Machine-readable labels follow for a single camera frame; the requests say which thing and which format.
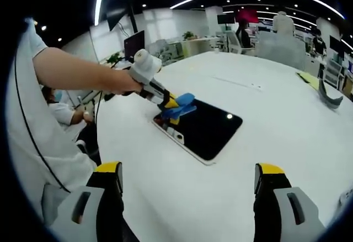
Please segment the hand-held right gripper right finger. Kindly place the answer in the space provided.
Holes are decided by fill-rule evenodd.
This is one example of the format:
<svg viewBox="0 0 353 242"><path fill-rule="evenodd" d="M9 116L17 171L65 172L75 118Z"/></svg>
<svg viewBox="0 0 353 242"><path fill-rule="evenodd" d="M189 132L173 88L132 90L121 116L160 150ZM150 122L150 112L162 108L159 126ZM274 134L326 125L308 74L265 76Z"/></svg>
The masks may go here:
<svg viewBox="0 0 353 242"><path fill-rule="evenodd" d="M316 241L325 231L318 207L280 167L255 165L254 195L254 241Z"/></svg>

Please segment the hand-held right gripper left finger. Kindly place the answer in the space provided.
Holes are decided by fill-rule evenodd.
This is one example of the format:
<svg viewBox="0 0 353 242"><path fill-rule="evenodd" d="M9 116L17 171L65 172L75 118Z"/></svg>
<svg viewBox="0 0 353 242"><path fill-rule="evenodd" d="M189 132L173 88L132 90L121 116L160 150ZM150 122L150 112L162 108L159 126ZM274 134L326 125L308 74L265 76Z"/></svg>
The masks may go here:
<svg viewBox="0 0 353 242"><path fill-rule="evenodd" d="M58 207L58 241L123 241L122 162L103 163Z"/></svg>

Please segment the person's left hand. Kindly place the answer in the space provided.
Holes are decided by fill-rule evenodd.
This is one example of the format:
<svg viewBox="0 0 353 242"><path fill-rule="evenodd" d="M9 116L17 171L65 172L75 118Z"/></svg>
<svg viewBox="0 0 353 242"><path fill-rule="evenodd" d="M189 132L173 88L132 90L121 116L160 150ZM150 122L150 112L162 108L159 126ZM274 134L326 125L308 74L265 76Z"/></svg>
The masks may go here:
<svg viewBox="0 0 353 242"><path fill-rule="evenodd" d="M114 94L140 93L142 90L141 83L135 81L127 70L113 71L111 78L109 90Z"/></svg>

